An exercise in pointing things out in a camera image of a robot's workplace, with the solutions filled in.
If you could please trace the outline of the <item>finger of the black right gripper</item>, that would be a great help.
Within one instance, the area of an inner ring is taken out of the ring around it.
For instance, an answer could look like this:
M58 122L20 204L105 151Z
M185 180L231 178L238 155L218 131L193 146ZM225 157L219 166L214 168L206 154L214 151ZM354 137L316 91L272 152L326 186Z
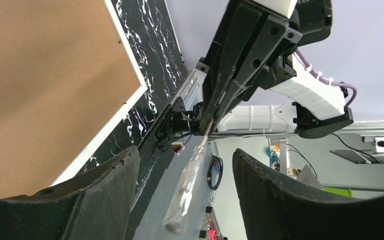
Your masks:
M252 0L231 0L219 23L205 60L209 70L202 85L203 109L199 130L208 129L236 107L243 92L233 83L249 51L248 41L263 15L262 6Z
M303 34L282 17L267 16L260 20L248 40L249 50L243 64L232 81L243 90L240 102L249 99L259 86L274 85L274 81L264 78L280 56L297 48L302 37Z

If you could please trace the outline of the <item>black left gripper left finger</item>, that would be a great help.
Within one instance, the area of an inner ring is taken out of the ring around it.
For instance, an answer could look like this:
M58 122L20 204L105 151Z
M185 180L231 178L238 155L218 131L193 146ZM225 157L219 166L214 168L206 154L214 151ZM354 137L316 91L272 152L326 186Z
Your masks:
M34 195L0 199L0 240L122 240L140 155L130 146L104 164Z

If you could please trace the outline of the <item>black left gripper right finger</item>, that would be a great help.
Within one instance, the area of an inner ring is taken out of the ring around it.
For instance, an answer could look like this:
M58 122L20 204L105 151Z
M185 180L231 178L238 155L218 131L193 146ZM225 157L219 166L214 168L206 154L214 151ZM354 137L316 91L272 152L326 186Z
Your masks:
M232 170L249 240L384 240L384 196L358 199L301 183L242 149Z

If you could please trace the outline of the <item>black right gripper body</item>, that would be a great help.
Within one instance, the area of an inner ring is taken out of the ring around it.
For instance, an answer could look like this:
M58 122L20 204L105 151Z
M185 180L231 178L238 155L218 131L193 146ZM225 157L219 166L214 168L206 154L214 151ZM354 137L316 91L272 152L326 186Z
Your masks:
M296 71L293 69L292 63L287 61L288 55L292 54L300 46L322 41L330 35L332 27L332 3L329 0L299 0L290 18L284 17L262 6L262 17L260 20L266 17L283 18L289 21L292 28L303 34L297 47L291 51L286 50L285 54L279 57L273 64L271 71L265 76L264 80L267 82L274 81L274 85L268 88L262 85L258 87L268 90L296 76ZM207 74L210 67L206 61L206 56L199 60L198 68Z

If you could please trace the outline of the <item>clear tester screwdriver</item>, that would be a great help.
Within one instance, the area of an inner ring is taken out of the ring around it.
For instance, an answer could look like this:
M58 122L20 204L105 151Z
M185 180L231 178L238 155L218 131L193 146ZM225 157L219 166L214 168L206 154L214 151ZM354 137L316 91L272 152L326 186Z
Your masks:
M174 235L182 234L187 227L194 190L204 165L207 142L213 123L212 118L208 122L201 143L194 148L192 156L184 167L163 219L164 228Z

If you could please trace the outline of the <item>white picture frame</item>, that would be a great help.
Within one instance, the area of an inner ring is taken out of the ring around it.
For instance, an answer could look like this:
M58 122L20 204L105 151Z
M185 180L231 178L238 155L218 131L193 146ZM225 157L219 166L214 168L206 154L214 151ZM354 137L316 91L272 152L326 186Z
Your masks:
M0 0L0 199L74 177L147 86L109 0Z

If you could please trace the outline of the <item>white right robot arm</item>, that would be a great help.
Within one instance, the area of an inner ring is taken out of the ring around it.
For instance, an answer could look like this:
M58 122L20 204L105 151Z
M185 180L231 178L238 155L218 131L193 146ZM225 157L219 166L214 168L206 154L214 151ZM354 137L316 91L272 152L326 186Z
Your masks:
M195 135L213 133L223 117L257 88L283 94L292 103L284 117L295 134L318 139L354 121L346 101L349 84L330 82L305 62L299 47L325 40L333 25L329 0L231 0L207 52L203 101L189 125Z

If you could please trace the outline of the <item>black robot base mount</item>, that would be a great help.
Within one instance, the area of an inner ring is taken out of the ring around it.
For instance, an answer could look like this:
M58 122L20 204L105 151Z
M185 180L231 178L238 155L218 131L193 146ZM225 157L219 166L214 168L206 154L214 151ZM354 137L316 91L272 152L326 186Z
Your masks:
M132 240L144 216L151 198L175 156L172 144L182 137L197 133L204 103L198 102L190 109L182 97L177 97L157 115L155 123L137 146L139 171L135 195L130 207L130 216L125 239Z

